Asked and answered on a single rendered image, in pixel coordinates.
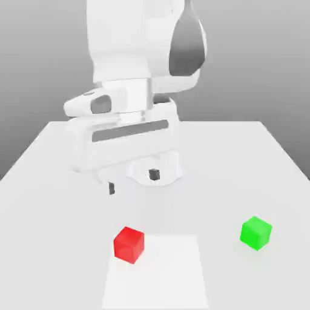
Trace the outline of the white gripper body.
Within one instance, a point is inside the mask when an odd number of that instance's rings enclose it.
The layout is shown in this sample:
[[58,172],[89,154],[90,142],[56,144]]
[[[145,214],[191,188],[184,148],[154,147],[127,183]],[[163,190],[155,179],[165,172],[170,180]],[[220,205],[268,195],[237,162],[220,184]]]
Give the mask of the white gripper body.
[[179,117],[174,101],[159,103],[142,122],[123,123],[116,115],[77,117],[67,122],[73,144],[70,165],[80,172],[178,149]]

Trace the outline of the small red cube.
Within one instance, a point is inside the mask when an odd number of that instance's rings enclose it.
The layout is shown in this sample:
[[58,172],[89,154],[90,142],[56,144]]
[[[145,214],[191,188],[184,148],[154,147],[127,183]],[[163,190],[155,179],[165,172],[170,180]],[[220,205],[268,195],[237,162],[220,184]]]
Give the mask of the small red cube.
[[113,240],[114,256],[130,264],[135,264],[144,251],[145,234],[124,227]]

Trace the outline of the small green cube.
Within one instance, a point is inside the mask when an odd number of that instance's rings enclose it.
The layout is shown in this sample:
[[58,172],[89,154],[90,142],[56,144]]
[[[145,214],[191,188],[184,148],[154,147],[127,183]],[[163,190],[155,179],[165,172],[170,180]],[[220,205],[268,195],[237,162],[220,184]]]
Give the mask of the small green cube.
[[269,242],[271,231],[271,224],[253,216],[243,223],[240,233],[240,241],[258,251]]

